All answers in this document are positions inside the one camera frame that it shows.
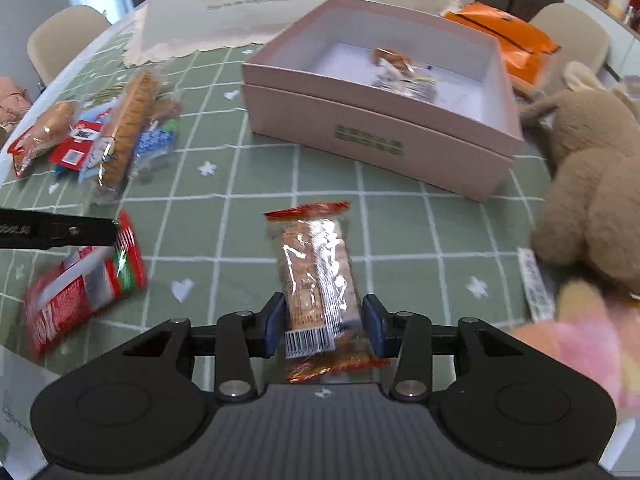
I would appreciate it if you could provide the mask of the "beige chair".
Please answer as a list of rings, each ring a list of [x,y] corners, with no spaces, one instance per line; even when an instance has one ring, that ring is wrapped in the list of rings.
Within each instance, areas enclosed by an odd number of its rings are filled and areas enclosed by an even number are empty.
[[[111,27],[91,6],[78,4],[52,15],[27,40],[27,55],[47,87],[96,37]]]
[[[554,55],[554,76],[561,76],[569,62],[582,63],[597,73],[608,56],[608,33],[576,6],[564,2],[551,3],[541,9],[529,24],[544,32],[560,47]]]

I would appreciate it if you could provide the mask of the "pink yellow plush toy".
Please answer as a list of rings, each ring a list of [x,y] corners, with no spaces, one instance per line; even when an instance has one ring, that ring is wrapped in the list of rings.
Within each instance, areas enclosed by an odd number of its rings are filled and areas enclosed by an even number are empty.
[[[639,416],[638,299],[570,281],[556,297],[556,318],[527,323],[511,336],[605,388],[619,420]]]

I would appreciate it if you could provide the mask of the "bread roll packet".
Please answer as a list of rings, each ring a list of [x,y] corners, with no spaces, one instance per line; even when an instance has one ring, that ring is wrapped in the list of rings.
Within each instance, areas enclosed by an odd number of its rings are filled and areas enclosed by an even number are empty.
[[[47,154],[70,135],[79,107],[77,100],[53,104],[9,146],[15,177],[23,177],[35,159]]]

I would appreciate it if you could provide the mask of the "pink cardboard box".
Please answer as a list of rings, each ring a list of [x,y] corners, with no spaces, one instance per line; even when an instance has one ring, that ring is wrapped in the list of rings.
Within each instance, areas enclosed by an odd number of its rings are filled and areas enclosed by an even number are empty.
[[[374,88],[391,48],[437,80],[434,104]],[[495,38],[431,14],[328,0],[242,67],[254,133],[341,155],[482,202],[523,135]]]

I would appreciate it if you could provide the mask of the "brown plush bear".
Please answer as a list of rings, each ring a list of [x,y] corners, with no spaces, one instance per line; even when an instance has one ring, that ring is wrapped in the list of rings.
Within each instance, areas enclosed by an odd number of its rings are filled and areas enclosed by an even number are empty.
[[[626,84],[605,89],[590,68],[564,68],[562,91],[523,107],[521,120],[550,116],[555,174],[532,235],[550,266],[588,264],[639,291],[639,101]]]

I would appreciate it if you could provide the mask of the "white quail egg snack packet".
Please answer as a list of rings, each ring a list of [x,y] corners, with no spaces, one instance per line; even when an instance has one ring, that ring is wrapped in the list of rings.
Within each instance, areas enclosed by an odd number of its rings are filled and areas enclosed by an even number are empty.
[[[434,104],[437,96],[437,80],[430,75],[419,75],[413,70],[400,70],[380,58],[376,69],[374,88],[386,90],[398,96]]]

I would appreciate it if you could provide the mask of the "long bread stick packet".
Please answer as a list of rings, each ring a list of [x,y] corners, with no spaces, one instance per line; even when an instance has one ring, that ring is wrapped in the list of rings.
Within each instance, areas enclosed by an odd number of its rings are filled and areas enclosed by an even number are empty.
[[[160,77],[150,70],[138,73],[126,85],[101,130],[101,156],[96,176],[99,198],[117,195],[122,188],[138,135],[149,119],[160,88]]]

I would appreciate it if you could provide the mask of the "small sausage snack packet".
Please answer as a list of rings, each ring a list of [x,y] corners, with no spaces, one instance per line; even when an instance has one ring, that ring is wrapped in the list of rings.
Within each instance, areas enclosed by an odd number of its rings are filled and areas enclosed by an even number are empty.
[[[375,65],[380,64],[381,61],[385,61],[401,73],[413,72],[411,58],[409,58],[405,53],[391,48],[375,48],[372,51],[372,60]]]

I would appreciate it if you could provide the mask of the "green checked tablecloth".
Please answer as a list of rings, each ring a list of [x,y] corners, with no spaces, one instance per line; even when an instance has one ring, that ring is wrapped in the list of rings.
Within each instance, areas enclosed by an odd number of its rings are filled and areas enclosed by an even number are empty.
[[[240,92],[247,49],[171,61],[181,94],[176,150],[133,178],[119,206],[134,222],[149,285],[94,316],[43,359],[64,374],[168,318],[210,324],[256,310],[281,288],[282,210],[342,203],[358,292],[437,324],[475,315],[500,326],[527,308],[518,248],[550,182],[533,148],[515,157],[497,194],[467,200],[362,162],[250,131]]]

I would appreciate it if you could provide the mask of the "orange tissue pack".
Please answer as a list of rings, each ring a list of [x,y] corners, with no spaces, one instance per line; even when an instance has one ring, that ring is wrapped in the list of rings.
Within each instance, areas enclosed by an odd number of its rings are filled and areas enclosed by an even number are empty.
[[[494,37],[514,84],[541,88],[550,76],[554,56],[561,50],[534,25],[484,3],[473,2],[459,11],[448,11],[444,18]]]

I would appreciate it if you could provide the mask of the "blue hawthorn snack packet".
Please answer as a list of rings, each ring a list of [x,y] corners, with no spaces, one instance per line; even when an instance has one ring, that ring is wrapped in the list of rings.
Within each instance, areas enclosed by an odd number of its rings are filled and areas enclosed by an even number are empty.
[[[180,107],[180,102],[175,98],[154,102],[149,120],[142,128],[134,148],[131,177],[148,174],[172,154],[179,136]]]

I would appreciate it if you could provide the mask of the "beige chair right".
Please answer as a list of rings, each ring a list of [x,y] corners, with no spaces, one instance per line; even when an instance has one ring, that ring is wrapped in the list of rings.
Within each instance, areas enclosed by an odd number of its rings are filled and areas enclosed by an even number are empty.
[[[554,55],[554,76],[561,76],[569,62],[582,63],[597,73],[608,56],[608,33],[576,6],[564,2],[551,3],[541,9],[529,24],[544,32],[560,47]]]

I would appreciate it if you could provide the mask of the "white plush care label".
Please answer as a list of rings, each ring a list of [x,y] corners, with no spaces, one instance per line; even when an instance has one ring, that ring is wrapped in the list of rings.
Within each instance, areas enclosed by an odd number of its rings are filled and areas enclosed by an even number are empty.
[[[555,318],[555,301],[544,284],[534,252],[528,248],[518,248],[518,265],[533,322],[553,320]]]

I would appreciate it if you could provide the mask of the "red snack packet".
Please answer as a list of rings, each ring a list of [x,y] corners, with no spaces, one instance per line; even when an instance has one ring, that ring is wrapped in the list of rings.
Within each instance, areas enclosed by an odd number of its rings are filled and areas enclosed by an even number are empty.
[[[114,302],[145,288],[148,276],[128,212],[119,213],[117,226],[114,245],[80,248],[27,287],[23,309],[34,356]]]

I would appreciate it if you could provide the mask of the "red edged biscuit packet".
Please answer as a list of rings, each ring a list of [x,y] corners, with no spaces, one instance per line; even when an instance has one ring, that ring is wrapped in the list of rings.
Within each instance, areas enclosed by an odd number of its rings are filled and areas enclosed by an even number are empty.
[[[265,214],[286,301],[284,358],[288,382],[386,367],[362,325],[346,244],[350,203],[322,202]]]

